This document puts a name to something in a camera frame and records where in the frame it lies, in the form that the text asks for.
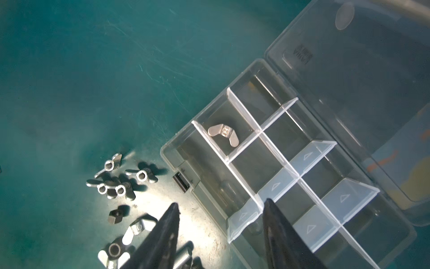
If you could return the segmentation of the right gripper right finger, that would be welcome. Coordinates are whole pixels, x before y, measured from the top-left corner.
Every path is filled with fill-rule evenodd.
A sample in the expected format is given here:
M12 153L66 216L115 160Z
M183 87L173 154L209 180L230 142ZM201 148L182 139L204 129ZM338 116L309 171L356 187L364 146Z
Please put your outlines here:
M270 198L264 203L263 226L268 268L326 268Z

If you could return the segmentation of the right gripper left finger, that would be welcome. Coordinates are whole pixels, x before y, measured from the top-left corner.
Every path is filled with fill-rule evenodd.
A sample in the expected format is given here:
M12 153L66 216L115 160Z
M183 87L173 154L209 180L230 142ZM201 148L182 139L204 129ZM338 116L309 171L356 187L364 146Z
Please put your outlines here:
M179 222L179 205L174 202L122 268L172 269L178 243Z

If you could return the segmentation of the silver wing nut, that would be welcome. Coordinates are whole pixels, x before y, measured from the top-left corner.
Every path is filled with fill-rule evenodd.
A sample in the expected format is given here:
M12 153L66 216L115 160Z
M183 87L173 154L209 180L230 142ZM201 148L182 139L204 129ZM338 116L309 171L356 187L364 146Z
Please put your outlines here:
M107 160L104 163L104 168L94 175L94 178L96 179L105 172L112 172L113 170L120 168L122 163L122 156L123 155L121 153L113 155L111 159Z
M159 181L150 168L144 168L142 170L127 169L125 170L125 174L129 177L136 178L139 183L157 183Z
M131 255L125 251L123 245L113 242L107 248L98 252L97 258L106 269L121 269Z
M101 181L97 179L88 179L86 181L86 186L96 188L99 194L106 195L110 200L115 199L118 196L115 190L116 185L109 180Z
M115 187L117 196L125 197L129 201L134 201L136 196L130 182L123 182Z
M151 232L156 226L157 222L157 219L151 219L148 217L141 217L135 220L129 225L122 237L123 245L130 245L133 241L133 238L140 235L145 230Z
M215 137L218 135L221 135L224 138L227 138L229 140L230 145L235 148L238 147L240 141L239 138L233 128L230 126L227 126L225 124L217 124L215 126L211 126L208 129L208 134L211 137Z

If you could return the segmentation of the silver hex bolt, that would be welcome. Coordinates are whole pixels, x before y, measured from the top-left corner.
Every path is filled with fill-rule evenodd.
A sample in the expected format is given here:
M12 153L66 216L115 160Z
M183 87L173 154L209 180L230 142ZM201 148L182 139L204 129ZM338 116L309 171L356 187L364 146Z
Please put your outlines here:
M189 247L184 247L176 253L173 269L181 269L192 258L192 250Z

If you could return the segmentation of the clear plastic organizer box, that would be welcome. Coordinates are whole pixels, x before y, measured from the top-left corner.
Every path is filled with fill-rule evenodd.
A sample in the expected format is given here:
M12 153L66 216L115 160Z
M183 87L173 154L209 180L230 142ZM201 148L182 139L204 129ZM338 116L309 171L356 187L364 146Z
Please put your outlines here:
M429 268L430 3L311 1L161 156L249 269L268 198L330 269Z

